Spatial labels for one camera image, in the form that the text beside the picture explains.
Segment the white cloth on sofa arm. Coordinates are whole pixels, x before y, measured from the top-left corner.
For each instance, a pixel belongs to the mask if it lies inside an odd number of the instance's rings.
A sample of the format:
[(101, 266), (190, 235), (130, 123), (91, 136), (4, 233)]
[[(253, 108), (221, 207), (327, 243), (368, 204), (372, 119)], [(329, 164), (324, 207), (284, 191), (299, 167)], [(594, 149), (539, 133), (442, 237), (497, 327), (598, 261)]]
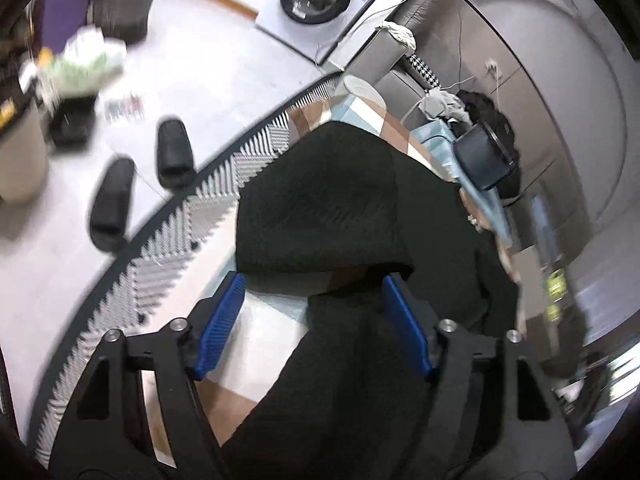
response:
[(402, 44), (406, 50), (406, 55), (412, 55), (416, 52), (416, 38), (413, 32), (406, 26), (399, 25), (395, 22), (382, 21), (375, 27), (376, 30), (386, 30), (398, 44)]

